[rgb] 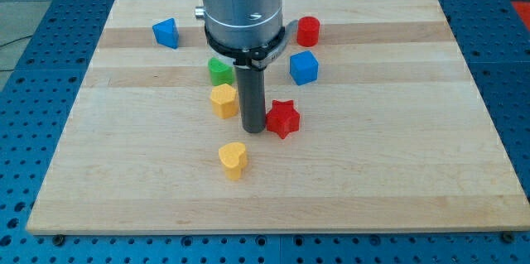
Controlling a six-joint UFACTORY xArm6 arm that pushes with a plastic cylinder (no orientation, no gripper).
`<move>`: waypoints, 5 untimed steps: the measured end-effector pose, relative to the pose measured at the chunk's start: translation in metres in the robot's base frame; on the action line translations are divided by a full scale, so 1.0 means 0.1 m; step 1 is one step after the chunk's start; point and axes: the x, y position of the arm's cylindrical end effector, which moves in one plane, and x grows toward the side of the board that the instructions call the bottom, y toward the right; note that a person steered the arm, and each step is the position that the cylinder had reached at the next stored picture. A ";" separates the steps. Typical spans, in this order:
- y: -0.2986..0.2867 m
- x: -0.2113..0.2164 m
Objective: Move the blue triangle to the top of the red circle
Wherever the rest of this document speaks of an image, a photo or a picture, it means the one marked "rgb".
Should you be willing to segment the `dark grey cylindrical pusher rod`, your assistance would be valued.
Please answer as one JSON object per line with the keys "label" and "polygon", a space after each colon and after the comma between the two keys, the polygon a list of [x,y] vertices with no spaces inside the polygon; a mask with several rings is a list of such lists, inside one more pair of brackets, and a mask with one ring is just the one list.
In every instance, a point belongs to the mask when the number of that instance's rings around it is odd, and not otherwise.
{"label": "dark grey cylindrical pusher rod", "polygon": [[243,129],[260,133],[266,126],[264,73],[236,67],[235,74]]}

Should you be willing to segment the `black clamp ring mount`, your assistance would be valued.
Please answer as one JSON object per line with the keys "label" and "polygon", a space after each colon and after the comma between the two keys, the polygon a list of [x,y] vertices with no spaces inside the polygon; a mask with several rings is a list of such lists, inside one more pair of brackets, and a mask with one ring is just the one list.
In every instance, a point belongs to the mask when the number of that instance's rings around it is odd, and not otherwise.
{"label": "black clamp ring mount", "polygon": [[298,29],[298,20],[289,22],[283,26],[278,34],[264,46],[251,49],[235,49],[218,42],[204,28],[208,45],[217,53],[234,60],[234,66],[250,68],[254,70],[265,70],[268,65],[275,61],[286,49],[293,35]]}

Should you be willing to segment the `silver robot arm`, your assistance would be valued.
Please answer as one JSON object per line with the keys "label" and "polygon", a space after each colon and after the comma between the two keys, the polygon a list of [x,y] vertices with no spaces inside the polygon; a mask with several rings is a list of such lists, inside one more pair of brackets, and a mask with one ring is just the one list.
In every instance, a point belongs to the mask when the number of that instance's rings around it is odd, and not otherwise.
{"label": "silver robot arm", "polygon": [[232,60],[242,126],[260,133],[266,126],[264,70],[285,50],[298,21],[283,24],[282,0],[202,0],[195,17],[205,23],[208,45]]}

